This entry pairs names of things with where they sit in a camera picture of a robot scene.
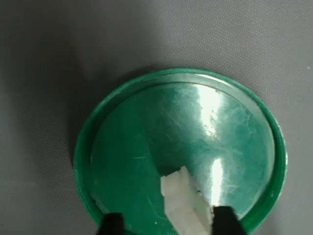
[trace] gray fabric background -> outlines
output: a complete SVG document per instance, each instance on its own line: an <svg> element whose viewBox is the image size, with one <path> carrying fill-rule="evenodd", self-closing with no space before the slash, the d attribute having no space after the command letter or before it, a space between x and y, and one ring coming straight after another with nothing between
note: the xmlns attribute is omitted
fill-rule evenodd
<svg viewBox="0 0 313 235"><path fill-rule="evenodd" d="M0 2L0 234L91 235L70 159L90 110L153 69L195 67L255 91L284 131L283 194L254 235L313 230L313 2Z"/></svg>

